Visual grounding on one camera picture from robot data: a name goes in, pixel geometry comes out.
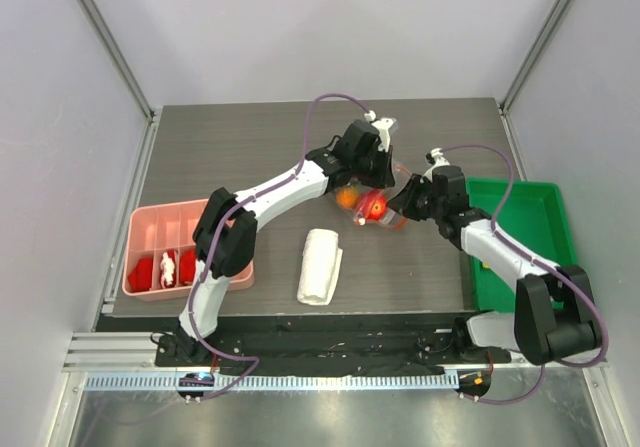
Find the red fake tomato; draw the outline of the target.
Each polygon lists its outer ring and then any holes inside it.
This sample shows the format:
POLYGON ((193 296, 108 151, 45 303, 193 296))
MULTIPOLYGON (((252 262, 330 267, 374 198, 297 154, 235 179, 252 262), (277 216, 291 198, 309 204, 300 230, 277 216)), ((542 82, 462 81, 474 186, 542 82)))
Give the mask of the red fake tomato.
POLYGON ((362 194, 355 213, 363 222, 380 221, 387 213, 387 198, 382 190, 374 189, 362 194))

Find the clear zip top bag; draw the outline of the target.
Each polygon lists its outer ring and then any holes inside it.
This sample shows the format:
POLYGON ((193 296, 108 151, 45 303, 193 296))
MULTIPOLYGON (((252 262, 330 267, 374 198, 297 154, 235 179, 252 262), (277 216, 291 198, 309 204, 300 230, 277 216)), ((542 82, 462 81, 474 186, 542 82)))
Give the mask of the clear zip top bag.
POLYGON ((375 224, 391 230, 402 228, 407 218, 391 209, 388 202, 404 188, 411 172, 401 163, 393 162, 392 174, 395 185, 383 189, 365 186, 358 179, 350 180, 333 193, 336 204, 358 226, 375 224))

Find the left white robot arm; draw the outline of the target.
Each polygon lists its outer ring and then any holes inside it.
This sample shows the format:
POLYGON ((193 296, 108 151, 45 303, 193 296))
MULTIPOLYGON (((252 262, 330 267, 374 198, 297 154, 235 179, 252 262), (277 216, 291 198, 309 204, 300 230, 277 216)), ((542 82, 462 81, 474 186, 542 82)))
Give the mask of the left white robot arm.
POLYGON ((391 135, 397 120, 357 119, 333 146, 314 149, 296 166, 256 187, 214 191, 193 232, 195 274, 175 339, 190 365, 205 364, 213 352, 208 337, 232 277, 254 258, 256 235, 271 220, 308 200, 357 180, 376 189, 395 185, 391 135))

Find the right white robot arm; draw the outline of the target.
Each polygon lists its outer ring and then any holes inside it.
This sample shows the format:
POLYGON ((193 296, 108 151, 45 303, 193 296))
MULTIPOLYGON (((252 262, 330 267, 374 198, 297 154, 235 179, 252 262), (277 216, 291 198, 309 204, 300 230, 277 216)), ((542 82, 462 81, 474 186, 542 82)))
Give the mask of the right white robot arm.
POLYGON ((459 167, 412 175, 388 206, 414 221, 433 220, 444 239, 485 263, 515 294, 513 312, 476 314, 452 336, 451 347, 460 360, 475 361, 488 347, 497 347, 543 365, 604 349, 606 337, 586 272, 539 256, 472 206, 459 167))

